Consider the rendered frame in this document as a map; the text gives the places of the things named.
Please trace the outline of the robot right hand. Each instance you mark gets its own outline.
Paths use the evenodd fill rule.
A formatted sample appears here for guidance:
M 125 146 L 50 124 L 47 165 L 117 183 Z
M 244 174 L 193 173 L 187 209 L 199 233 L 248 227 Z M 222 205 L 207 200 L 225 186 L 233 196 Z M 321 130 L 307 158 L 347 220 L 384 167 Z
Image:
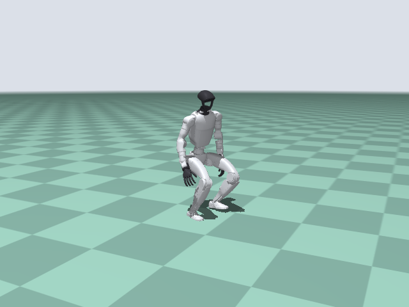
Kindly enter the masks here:
M 181 167 L 182 168 L 182 167 Z M 196 175 L 195 175 L 195 173 L 193 173 L 191 170 L 190 170 L 190 167 L 189 167 L 189 164 L 187 163 L 187 166 L 186 167 L 184 167 L 184 168 L 182 168 L 182 171 L 183 171 L 183 179 L 184 179 L 184 182 L 185 182 L 185 185 L 186 186 L 191 186 L 190 184 L 189 184 L 189 181 L 190 181 L 190 183 L 192 184 L 192 185 L 194 185 L 193 183 L 192 183 L 192 181 L 194 182 L 194 183 L 196 183 L 195 181 L 194 181 L 194 179 L 192 178 L 192 174 L 195 176 L 195 177 L 197 177 Z M 188 180 L 188 178 L 189 178 L 189 180 Z M 191 181 L 191 179 L 192 179 L 192 181 Z M 186 181 L 187 181 L 187 183 L 188 183 L 188 185 L 187 185 L 187 183 L 186 183 Z

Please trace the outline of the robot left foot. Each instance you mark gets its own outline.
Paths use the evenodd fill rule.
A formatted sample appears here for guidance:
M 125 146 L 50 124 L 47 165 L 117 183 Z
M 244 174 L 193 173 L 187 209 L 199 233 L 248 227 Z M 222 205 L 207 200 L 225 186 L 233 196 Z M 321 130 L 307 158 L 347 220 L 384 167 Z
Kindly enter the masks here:
M 228 209 L 229 208 L 227 205 L 221 203 L 220 201 L 215 201 L 215 203 L 210 201 L 208 207 L 215 208 L 215 209 Z

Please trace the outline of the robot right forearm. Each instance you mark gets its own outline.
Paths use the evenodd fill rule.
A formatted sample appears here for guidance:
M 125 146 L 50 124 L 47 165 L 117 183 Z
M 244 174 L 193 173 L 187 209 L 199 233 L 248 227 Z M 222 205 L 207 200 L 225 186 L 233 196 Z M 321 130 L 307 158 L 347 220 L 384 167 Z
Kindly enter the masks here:
M 184 149 L 183 144 L 184 144 L 183 140 L 179 139 L 177 141 L 177 145 L 176 145 L 178 156 L 180 158 L 179 162 L 180 162 L 182 168 L 187 166 L 187 158 L 186 158 L 186 153 L 185 153 L 186 149 Z

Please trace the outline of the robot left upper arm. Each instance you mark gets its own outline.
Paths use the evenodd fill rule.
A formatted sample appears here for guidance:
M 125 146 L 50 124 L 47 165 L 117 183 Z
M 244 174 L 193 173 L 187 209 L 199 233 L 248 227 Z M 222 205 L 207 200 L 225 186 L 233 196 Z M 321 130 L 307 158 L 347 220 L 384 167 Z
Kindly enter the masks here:
M 221 127 L 222 127 L 222 114 L 218 111 L 213 111 L 216 115 L 215 132 L 213 133 L 214 139 L 221 139 Z

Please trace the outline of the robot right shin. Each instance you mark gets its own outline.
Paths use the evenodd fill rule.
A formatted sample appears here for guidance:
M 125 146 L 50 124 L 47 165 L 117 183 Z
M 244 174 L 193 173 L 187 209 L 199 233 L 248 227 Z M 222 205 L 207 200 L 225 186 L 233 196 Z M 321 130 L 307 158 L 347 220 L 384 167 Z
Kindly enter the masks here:
M 207 187 L 206 189 L 205 187 L 206 187 L 206 180 L 201 178 L 199 180 L 199 184 L 196 187 L 196 190 L 194 193 L 194 200 L 190 208 L 190 214 L 195 211 L 197 212 L 200 205 L 205 201 L 206 197 L 208 196 L 208 193 L 210 192 L 210 187 Z

